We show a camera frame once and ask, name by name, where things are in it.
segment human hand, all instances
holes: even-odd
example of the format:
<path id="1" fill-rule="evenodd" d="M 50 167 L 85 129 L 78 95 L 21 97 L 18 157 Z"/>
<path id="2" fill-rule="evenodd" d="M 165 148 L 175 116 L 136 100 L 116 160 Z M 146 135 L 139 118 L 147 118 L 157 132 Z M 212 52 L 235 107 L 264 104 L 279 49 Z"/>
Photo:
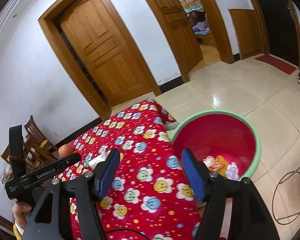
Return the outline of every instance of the human hand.
<path id="1" fill-rule="evenodd" d="M 29 211 L 31 211 L 31 206 L 27 203 L 16 201 L 13 205 L 12 212 L 14 218 L 16 219 L 17 225 L 22 229 L 25 229 L 27 225 L 27 220 L 23 213 Z"/>

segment smiley face pattern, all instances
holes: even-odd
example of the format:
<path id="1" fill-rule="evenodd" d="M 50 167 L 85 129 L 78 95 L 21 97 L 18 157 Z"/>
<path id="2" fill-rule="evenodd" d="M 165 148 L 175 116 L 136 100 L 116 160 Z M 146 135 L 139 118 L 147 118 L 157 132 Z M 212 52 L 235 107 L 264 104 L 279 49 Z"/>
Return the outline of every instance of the smiley face pattern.
<path id="1" fill-rule="evenodd" d="M 89 162 L 112 148 L 121 162 L 108 195 L 97 204 L 105 231 L 133 229 L 151 240 L 189 240 L 201 218 L 164 124 L 175 122 L 152 99 L 141 101 L 87 131 L 70 145 L 82 156 L 58 175 L 63 181 L 92 170 Z M 74 239 L 81 239 L 75 198 L 70 199 Z M 108 239 L 141 239 L 113 232 Z"/>

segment white tissue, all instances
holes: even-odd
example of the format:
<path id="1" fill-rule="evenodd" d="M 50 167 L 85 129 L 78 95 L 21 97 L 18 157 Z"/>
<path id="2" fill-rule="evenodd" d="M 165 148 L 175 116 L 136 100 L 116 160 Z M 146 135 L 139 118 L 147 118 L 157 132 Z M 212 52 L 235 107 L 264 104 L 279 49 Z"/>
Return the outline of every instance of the white tissue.
<path id="1" fill-rule="evenodd" d="M 213 163 L 215 163 L 216 159 L 212 156 L 207 156 L 207 158 L 205 158 L 203 160 L 203 163 L 208 167 L 210 167 Z"/>
<path id="2" fill-rule="evenodd" d="M 104 162 L 107 158 L 107 153 L 103 151 L 100 155 L 89 161 L 89 166 L 94 169 L 98 163 Z"/>
<path id="3" fill-rule="evenodd" d="M 236 163 L 231 162 L 231 164 L 228 165 L 227 171 L 226 171 L 226 176 L 227 179 L 232 179 L 232 180 L 238 180 L 239 179 L 239 169 Z"/>

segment wooden door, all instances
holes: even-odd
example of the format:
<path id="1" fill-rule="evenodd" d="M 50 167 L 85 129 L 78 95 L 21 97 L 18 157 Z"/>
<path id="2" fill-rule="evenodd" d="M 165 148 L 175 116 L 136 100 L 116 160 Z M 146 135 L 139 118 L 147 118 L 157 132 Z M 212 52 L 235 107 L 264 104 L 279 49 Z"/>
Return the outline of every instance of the wooden door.
<path id="1" fill-rule="evenodd" d="M 60 26 L 112 106 L 152 91 L 101 0 L 77 0 Z"/>
<path id="2" fill-rule="evenodd" d="M 181 73 L 183 75 L 184 73 L 188 74 L 203 59 L 190 21 L 187 19 L 179 0 L 154 1 L 164 18 L 164 23 L 160 22 L 160 25 L 171 46 Z"/>
<path id="3" fill-rule="evenodd" d="M 255 10 L 229 9 L 239 43 L 240 58 L 262 53 L 262 32 Z"/>
<path id="4" fill-rule="evenodd" d="M 270 53 L 299 65 L 298 35 L 288 0 L 259 0 L 264 15 Z"/>

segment beige floor tile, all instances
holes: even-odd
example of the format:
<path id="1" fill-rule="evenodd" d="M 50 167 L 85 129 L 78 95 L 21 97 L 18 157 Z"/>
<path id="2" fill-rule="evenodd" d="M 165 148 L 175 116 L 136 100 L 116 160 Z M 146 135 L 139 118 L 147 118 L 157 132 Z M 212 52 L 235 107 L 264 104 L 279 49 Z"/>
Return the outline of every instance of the beige floor tile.
<path id="1" fill-rule="evenodd" d="M 269 100 L 300 131 L 300 96 L 284 88 Z"/>
<path id="2" fill-rule="evenodd" d="M 175 131 L 175 129 L 174 129 L 174 130 L 167 131 L 167 134 L 168 134 L 170 140 L 171 140 L 171 138 L 172 138 L 172 135 L 174 134 L 174 131 Z"/>
<path id="3" fill-rule="evenodd" d="M 275 184 L 272 181 L 270 175 L 266 173 L 264 176 L 262 176 L 256 183 L 255 186 L 257 190 L 259 191 L 263 201 L 265 202 L 270 215 L 272 216 L 272 197 L 275 190 Z M 276 194 L 274 198 L 274 214 L 276 217 L 286 217 L 287 211 L 285 209 L 285 206 L 282 202 L 282 199 L 280 198 L 279 194 Z M 274 224 L 278 230 L 279 236 L 284 236 L 286 232 L 289 231 L 290 225 L 280 225 L 276 221 L 274 221 Z"/>
<path id="4" fill-rule="evenodd" d="M 140 101 L 146 100 L 148 98 L 155 98 L 155 94 L 153 92 L 150 92 L 150 93 L 144 94 L 140 97 L 137 97 L 133 100 L 130 100 L 130 101 L 124 103 L 124 104 L 121 104 L 119 106 L 115 106 L 114 110 L 111 113 L 111 116 L 121 112 L 122 110 L 126 109 L 127 107 L 130 107 L 130 106 L 132 106 L 132 105 L 134 105 L 134 104 L 136 104 Z"/>
<path id="5" fill-rule="evenodd" d="M 221 67 L 223 67 L 225 65 L 229 65 L 229 64 L 225 63 L 223 61 L 219 61 L 219 62 L 217 62 L 215 64 L 210 65 L 210 66 L 206 66 L 206 67 L 200 68 L 199 70 L 196 70 L 196 71 L 194 71 L 192 73 L 189 73 L 189 78 L 190 78 L 190 80 L 193 80 L 195 78 L 201 77 L 204 74 L 208 74 L 208 73 L 214 72 L 214 71 L 220 69 Z"/>
<path id="6" fill-rule="evenodd" d="M 290 77 L 287 73 L 281 71 L 280 69 L 277 69 L 276 67 L 266 64 L 266 66 L 260 70 L 261 72 L 273 77 L 275 80 L 286 84 L 287 79 Z"/>
<path id="7" fill-rule="evenodd" d="M 203 96 L 212 94 L 233 83 L 235 83 L 234 79 L 216 72 L 201 75 L 200 77 L 190 81 L 190 84 L 193 85 Z"/>
<path id="8" fill-rule="evenodd" d="M 208 95 L 207 99 L 218 109 L 226 109 L 243 116 L 265 101 L 238 82 Z"/>
<path id="9" fill-rule="evenodd" d="M 246 115 L 262 144 L 261 161 L 269 171 L 300 136 L 291 122 L 268 102 Z"/>
<path id="10" fill-rule="evenodd" d="M 245 66 L 243 64 L 231 64 L 231 65 L 224 65 L 221 68 L 219 68 L 217 70 L 218 73 L 222 73 L 225 74 L 231 78 L 233 78 L 234 80 L 239 81 L 240 79 L 246 77 L 251 70 L 253 70 L 252 68 Z"/>
<path id="11" fill-rule="evenodd" d="M 183 122 L 185 119 L 204 110 L 216 109 L 216 107 L 209 102 L 206 98 L 201 98 L 186 106 L 183 106 L 176 111 L 173 111 L 171 115 L 178 121 Z"/>
<path id="12" fill-rule="evenodd" d="M 251 70 L 247 76 L 240 78 L 239 82 L 266 100 L 284 87 L 279 81 L 258 70 Z"/>
<path id="13" fill-rule="evenodd" d="M 300 166 L 300 137 L 283 158 L 269 171 L 271 178 L 277 185 L 281 178 L 290 171 L 295 171 Z M 300 174 L 294 174 L 291 178 L 278 186 L 283 203 L 288 215 L 300 211 Z"/>
<path id="14" fill-rule="evenodd" d="M 298 71 L 294 71 L 286 80 L 285 85 L 300 96 L 300 84 L 298 83 Z"/>
<path id="15" fill-rule="evenodd" d="M 267 170 L 266 170 L 265 166 L 263 165 L 262 161 L 260 161 L 255 173 L 251 176 L 252 182 L 255 183 L 258 179 L 260 179 L 266 173 L 267 173 Z"/>
<path id="16" fill-rule="evenodd" d="M 288 231 L 280 235 L 280 240 L 291 240 L 292 236 L 291 228 L 289 228 Z"/>
<path id="17" fill-rule="evenodd" d="M 231 222 L 231 213 L 232 213 L 232 198 L 226 199 L 226 207 L 225 207 L 225 214 L 223 216 L 223 222 L 220 232 L 220 237 L 228 238 L 229 229 L 230 229 L 230 222 Z"/>
<path id="18" fill-rule="evenodd" d="M 178 86 L 154 98 L 168 112 L 173 112 L 193 101 L 202 98 L 202 95 L 190 83 Z"/>
<path id="19" fill-rule="evenodd" d="M 239 60 L 237 61 L 235 64 L 242 64 L 244 66 L 250 67 L 250 68 L 254 68 L 257 70 L 261 70 L 263 69 L 266 65 L 268 65 L 265 62 L 259 61 L 254 59 L 256 56 L 250 57 L 250 58 L 246 58 L 244 60 Z"/>
<path id="20" fill-rule="evenodd" d="M 298 218 L 294 220 L 290 225 L 291 225 L 292 235 L 294 236 L 300 228 L 300 216 L 298 216 Z"/>

